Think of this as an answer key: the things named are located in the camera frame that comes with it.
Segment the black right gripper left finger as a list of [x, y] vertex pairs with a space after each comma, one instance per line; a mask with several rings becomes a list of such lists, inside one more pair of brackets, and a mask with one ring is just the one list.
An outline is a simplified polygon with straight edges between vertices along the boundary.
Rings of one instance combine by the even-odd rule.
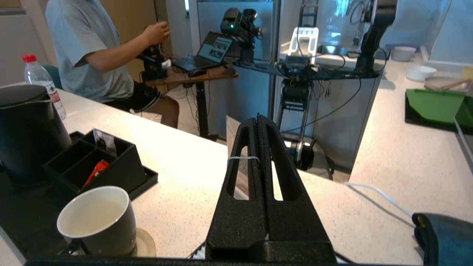
[[[234, 198], [241, 151], [248, 149], [246, 160], [249, 199]], [[243, 122], [236, 133], [233, 150], [227, 162], [226, 175], [205, 241], [207, 260], [249, 260], [253, 244], [267, 234], [265, 200], [261, 180], [256, 119]]]

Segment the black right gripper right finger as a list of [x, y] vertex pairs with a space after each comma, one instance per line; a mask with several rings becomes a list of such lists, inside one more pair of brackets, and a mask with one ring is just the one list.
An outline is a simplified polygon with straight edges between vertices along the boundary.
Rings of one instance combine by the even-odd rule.
[[323, 224], [277, 125], [259, 115], [262, 188], [269, 239], [262, 246], [269, 261], [336, 261]]

